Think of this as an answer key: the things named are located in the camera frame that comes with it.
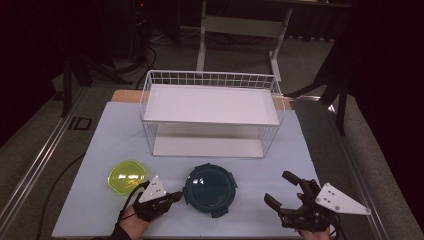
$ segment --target white wire basket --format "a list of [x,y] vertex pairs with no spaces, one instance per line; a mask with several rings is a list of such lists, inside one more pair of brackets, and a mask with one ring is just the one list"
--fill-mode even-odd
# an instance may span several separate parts
[[140,116],[157,156],[263,158],[284,119],[273,75],[149,71]]

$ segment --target dark green lid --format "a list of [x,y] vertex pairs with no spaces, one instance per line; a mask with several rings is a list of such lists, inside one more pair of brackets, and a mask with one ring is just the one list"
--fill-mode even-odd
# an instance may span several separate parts
[[217,218],[228,212],[228,206],[236,194],[236,187],[230,172],[208,163],[196,167],[190,173],[183,192],[187,204]]

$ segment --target yellow transparent lid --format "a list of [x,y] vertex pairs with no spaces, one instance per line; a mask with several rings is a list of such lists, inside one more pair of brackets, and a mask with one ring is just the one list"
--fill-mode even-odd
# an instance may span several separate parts
[[109,173],[107,183],[119,195],[130,193],[143,182],[146,170],[136,160],[126,160],[117,164]]

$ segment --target wire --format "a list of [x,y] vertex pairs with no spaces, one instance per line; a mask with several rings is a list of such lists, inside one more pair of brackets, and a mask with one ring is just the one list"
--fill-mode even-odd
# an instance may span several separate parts
[[53,190],[55,189],[57,183],[59,182],[59,180],[62,178],[62,176],[66,173],[66,171],[68,171],[68,169],[70,167],[72,167],[76,162],[78,162],[80,159],[82,159],[85,156],[85,153],[83,153],[81,156],[77,157],[74,161],[72,161],[68,166],[66,166],[65,169],[63,169],[63,171],[60,173],[59,177],[56,178],[55,182],[53,183],[53,186],[50,188],[49,194],[47,195],[47,199],[44,202],[44,206],[43,206],[43,211],[41,212],[41,217],[40,217],[40,223],[38,225],[38,231],[37,231],[37,240],[40,239],[41,237],[41,230],[43,228],[43,222],[44,222],[44,217],[46,215],[46,211],[47,211],[47,205],[49,203],[50,197],[53,193]]

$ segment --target robotic hand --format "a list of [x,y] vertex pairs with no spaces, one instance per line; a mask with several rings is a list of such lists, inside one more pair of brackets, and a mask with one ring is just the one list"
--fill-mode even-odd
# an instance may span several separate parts
[[300,185],[303,191],[303,205],[297,210],[281,208],[282,204],[266,193],[265,203],[278,213],[282,226],[310,232],[325,231],[332,222],[330,219],[334,219],[336,214],[316,204],[315,198],[321,191],[316,181],[300,179],[289,171],[283,173],[283,178],[293,185]]
[[144,188],[144,191],[141,191],[137,195],[133,208],[135,215],[146,222],[151,222],[162,214],[168,212],[171,205],[180,201],[183,196],[181,191],[167,193],[159,181],[158,176],[156,176],[152,182],[146,181],[141,183],[131,192],[123,210],[120,213],[118,221],[122,219],[126,206],[128,205],[132,195],[140,188]]
[[322,189],[315,180],[300,179],[289,171],[284,171],[283,178],[293,185],[300,185],[303,191],[302,207],[297,210],[281,208],[281,203],[268,193],[265,194],[265,203],[278,213],[284,228],[294,228],[309,232],[323,232],[330,225],[345,237],[340,226],[338,213],[370,215],[371,210],[351,199],[335,187],[326,183]]

